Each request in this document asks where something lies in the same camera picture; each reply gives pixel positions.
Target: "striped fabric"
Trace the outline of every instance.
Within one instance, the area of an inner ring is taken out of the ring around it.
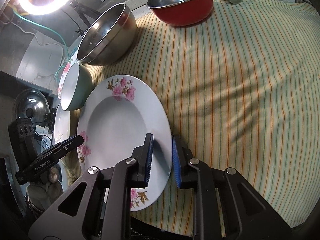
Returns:
[[[87,66],[95,84],[117,74],[143,80],[163,104],[172,134],[196,158],[235,167],[291,227],[302,223],[320,196],[316,10],[214,0],[211,16],[192,27],[170,27],[154,14],[137,24],[137,39],[120,61]],[[68,158],[77,173],[77,156]],[[159,199],[132,215],[190,236],[192,191],[178,190],[171,176]]]

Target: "green cable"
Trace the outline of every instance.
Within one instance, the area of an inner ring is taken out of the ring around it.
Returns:
[[[20,14],[18,14],[15,10],[13,10],[13,12],[14,12],[14,14],[15,14],[16,16],[18,16],[20,19],[22,19],[22,20],[24,20],[24,21],[27,21],[27,22],[30,22],[30,23],[32,23],[32,24],[34,24],[34,25],[37,25],[37,26],[39,26],[39,27],[41,27],[41,28],[47,29],[47,30],[49,30],[49,31],[57,34],[57,35],[60,37],[60,39],[62,40],[64,46],[66,47],[66,52],[67,52],[67,55],[68,55],[68,60],[70,60],[70,55],[69,55],[69,51],[68,51],[67,44],[66,44],[66,42],[64,41],[64,39],[62,38],[62,36],[61,36],[59,33],[57,33],[56,31],[54,31],[54,30],[52,30],[52,29],[50,29],[50,28],[48,28],[48,27],[46,27],[46,26],[43,26],[43,25],[41,25],[41,24],[35,23],[35,22],[31,21],[31,20],[28,20],[28,19],[22,17],[22,16],[21,16]]]

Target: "striped tablecloth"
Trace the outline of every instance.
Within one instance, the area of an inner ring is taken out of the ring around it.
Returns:
[[[130,50],[87,66],[95,85],[128,74],[157,94],[172,134],[213,168],[235,167],[291,226],[320,196],[320,17],[306,3],[214,0],[206,21],[176,28],[154,14],[137,20]],[[70,182],[76,153],[65,157]],[[159,199],[132,215],[190,236],[192,191],[171,176]]]

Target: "metal bolt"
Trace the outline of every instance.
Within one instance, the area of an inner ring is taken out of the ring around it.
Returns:
[[[90,174],[96,174],[97,172],[98,172],[98,168],[97,167],[90,167],[89,169],[88,169],[88,172],[90,173]]]
[[[227,173],[230,175],[234,175],[237,173],[236,169],[234,168],[227,168]]]
[[[190,164],[192,164],[192,165],[197,165],[197,164],[199,164],[199,160],[198,159],[196,159],[196,158],[192,158],[192,159],[190,159]]]
[[[127,164],[135,164],[136,163],[136,159],[135,158],[128,158],[125,160],[125,162]]]

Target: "triangular cutout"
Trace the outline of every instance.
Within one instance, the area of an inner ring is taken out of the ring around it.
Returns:
[[[77,215],[87,183],[81,182],[75,190],[58,206],[58,210],[69,216]]]
[[[248,216],[252,216],[264,210],[262,203],[260,203],[260,201],[247,189],[245,185],[242,183],[238,184],[238,190]]]

